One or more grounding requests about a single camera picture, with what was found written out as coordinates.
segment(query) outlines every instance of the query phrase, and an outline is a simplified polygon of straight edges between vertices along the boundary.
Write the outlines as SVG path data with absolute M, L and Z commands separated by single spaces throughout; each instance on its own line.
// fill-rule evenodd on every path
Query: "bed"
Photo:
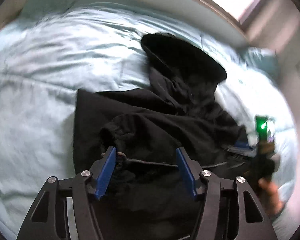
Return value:
M 197 22 L 152 9 L 136 0 L 27 0 L 18 17 L 0 30 L 0 231 L 16 239 L 22 221 L 49 176 L 73 177 L 75 96 L 87 91 L 147 89 L 146 33 L 172 33 L 199 47 L 227 72 L 216 101 L 244 125 L 256 144 L 254 116 L 275 118 L 274 174 L 287 202 L 295 183 L 298 152 L 290 109 L 269 73 L 267 50 L 247 47 L 242 36 L 218 41 Z M 253 57 L 260 61 L 253 64 Z M 76 239 L 73 208 L 69 227 Z

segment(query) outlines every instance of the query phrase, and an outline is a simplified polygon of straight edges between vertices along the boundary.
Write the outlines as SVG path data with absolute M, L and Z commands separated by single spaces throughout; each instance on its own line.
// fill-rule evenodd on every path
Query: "human hand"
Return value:
M 278 214 L 284 207 L 284 203 L 279 198 L 277 185 L 272 181 L 265 180 L 264 178 L 259 179 L 258 184 L 259 187 L 263 189 L 259 199 L 266 214 L 269 217 Z

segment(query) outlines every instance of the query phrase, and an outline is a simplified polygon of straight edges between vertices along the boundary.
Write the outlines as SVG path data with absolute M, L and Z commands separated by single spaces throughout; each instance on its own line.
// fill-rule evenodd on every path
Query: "light blue bed sheet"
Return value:
M 168 32 L 203 49 L 228 78 L 216 100 L 256 143 L 255 114 L 276 119 L 274 174 L 287 201 L 295 183 L 297 135 L 282 94 L 230 46 L 131 0 L 28 0 L 0 31 L 0 231 L 16 239 L 38 191 L 51 176 L 73 177 L 75 94 L 148 88 L 140 39 Z M 73 217 L 70 231 L 75 239 Z

